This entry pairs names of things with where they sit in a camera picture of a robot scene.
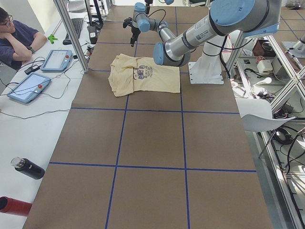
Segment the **blue joint cap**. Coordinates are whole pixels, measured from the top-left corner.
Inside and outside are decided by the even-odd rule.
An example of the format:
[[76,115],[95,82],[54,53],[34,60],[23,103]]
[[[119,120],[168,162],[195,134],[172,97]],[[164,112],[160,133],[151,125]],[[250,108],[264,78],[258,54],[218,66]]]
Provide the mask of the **blue joint cap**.
[[217,25],[235,25],[249,15],[254,4],[255,0],[215,0],[210,14]]
[[173,3],[174,0],[165,0],[166,5],[170,5]]
[[147,32],[151,28],[151,25],[149,24],[149,22],[146,19],[138,20],[137,24],[138,24],[139,30],[141,32]]
[[261,36],[268,36],[268,35],[272,35],[274,33],[276,33],[278,31],[280,27],[280,23],[259,29],[259,30],[255,30],[252,32],[245,32],[243,34],[243,37],[246,38],[259,38]]
[[158,42],[153,48],[153,60],[157,65],[163,65],[164,63],[164,48],[163,43]]
[[145,11],[145,5],[143,3],[141,3],[141,2],[137,2],[134,5],[134,10],[135,11],[139,11],[139,12]]

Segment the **dark shirt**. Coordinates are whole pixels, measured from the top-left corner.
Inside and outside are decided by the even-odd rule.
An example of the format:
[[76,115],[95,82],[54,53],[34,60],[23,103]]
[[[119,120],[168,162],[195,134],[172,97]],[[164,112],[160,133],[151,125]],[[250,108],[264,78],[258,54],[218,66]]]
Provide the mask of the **dark shirt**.
[[[34,34],[38,32],[38,30],[33,29],[20,21],[13,21],[15,25],[16,31],[12,33],[12,35],[19,40],[25,46],[29,46],[33,43]],[[13,60],[14,48],[10,44],[10,42],[6,39],[0,39],[0,61],[4,62],[7,65],[20,65],[20,61]]]

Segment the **t-shirt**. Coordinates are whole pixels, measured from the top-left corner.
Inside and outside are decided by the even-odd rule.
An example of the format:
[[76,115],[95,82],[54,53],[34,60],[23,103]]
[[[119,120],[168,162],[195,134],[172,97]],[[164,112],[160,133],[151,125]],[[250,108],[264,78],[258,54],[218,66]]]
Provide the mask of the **t-shirt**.
[[[33,43],[34,34],[38,32],[38,30],[33,29],[20,21],[13,21],[15,25],[16,31],[12,33],[12,35],[19,40],[25,46],[29,46]],[[21,64],[20,61],[13,60],[14,48],[10,44],[10,42],[6,39],[0,39],[0,61],[3,61],[8,65],[17,65]]]
[[180,93],[179,67],[156,65],[150,57],[116,56],[108,80],[116,97],[136,91]]

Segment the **hand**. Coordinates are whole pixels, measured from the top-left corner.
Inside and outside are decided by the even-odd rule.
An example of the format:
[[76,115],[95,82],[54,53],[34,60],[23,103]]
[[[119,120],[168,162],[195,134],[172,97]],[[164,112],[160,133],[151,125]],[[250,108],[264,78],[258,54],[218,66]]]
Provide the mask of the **hand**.
[[7,39],[8,36],[11,34],[9,32],[0,32],[0,38],[1,39]]

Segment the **wristwatch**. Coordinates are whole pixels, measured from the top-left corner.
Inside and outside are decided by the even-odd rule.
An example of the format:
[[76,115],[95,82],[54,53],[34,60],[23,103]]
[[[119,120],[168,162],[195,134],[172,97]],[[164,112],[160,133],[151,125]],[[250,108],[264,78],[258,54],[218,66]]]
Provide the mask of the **wristwatch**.
[[31,50],[32,53],[35,53],[35,50],[32,47],[30,47],[30,46],[26,46],[26,47],[28,50]]

